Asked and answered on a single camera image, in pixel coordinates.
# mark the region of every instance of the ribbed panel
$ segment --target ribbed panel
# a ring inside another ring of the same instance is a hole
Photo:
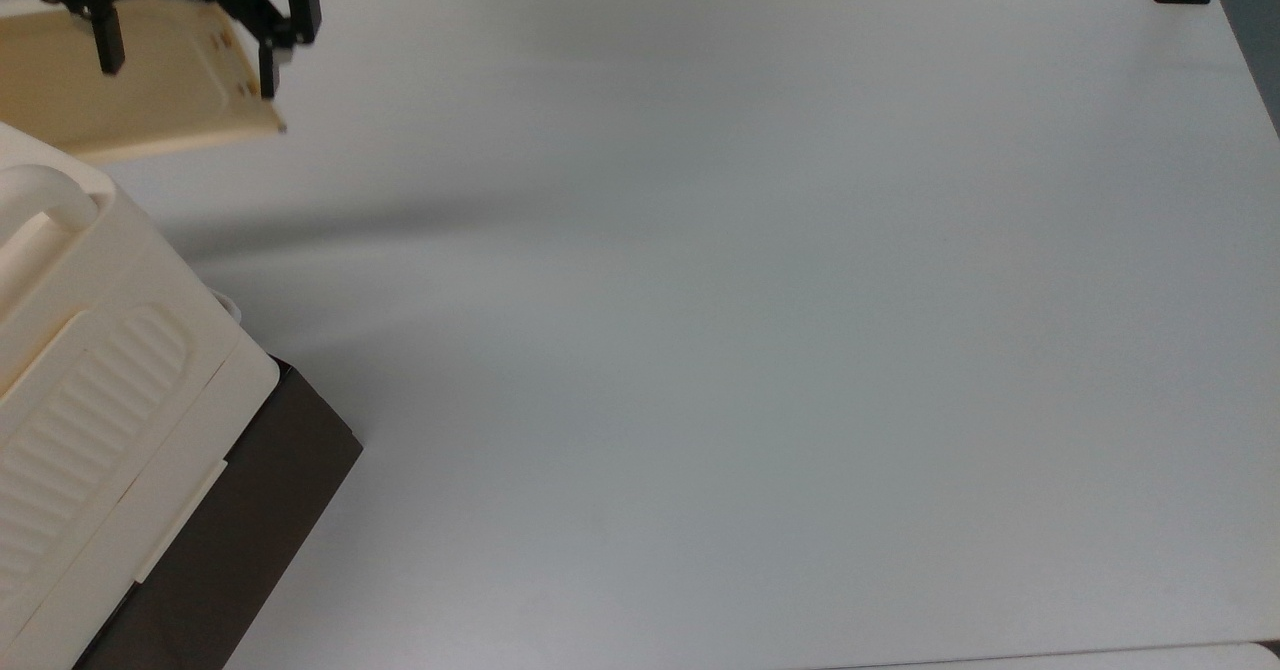
[[[142,307],[77,360],[0,455],[0,601],[84,511],[182,374],[187,345]]]

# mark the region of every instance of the container handle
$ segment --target container handle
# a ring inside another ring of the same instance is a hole
[[[61,170],[46,165],[0,170],[0,245],[41,213],[63,229],[78,232],[97,218],[97,204]]]

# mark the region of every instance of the table surface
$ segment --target table surface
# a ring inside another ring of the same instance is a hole
[[[1216,0],[321,1],[287,135],[109,168],[366,445],[229,667],[1280,637]]]

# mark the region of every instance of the white table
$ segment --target white table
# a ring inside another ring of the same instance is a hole
[[[230,667],[1280,637],[1280,143],[1220,5],[321,0],[109,168],[366,451]]]

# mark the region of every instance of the beige plastic tray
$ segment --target beige plastic tray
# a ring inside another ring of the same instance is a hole
[[[216,5],[122,0],[124,67],[104,76],[68,10],[0,18],[0,122],[110,163],[274,135],[280,117]]]

